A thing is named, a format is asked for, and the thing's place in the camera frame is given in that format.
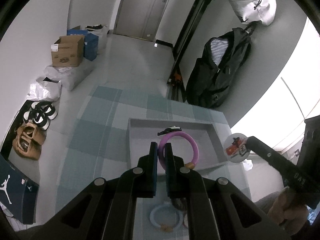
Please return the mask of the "right hand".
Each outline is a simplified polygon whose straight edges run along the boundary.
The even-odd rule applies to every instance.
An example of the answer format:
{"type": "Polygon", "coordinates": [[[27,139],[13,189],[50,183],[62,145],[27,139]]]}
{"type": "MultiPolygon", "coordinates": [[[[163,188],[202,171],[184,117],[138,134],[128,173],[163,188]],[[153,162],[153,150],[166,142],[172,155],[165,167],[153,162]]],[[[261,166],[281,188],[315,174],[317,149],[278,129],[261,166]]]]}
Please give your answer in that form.
{"type": "Polygon", "coordinates": [[[295,198],[295,192],[285,187],[267,213],[273,222],[278,225],[283,224],[283,228],[289,235],[296,234],[308,218],[307,206],[297,203],[295,198]]]}

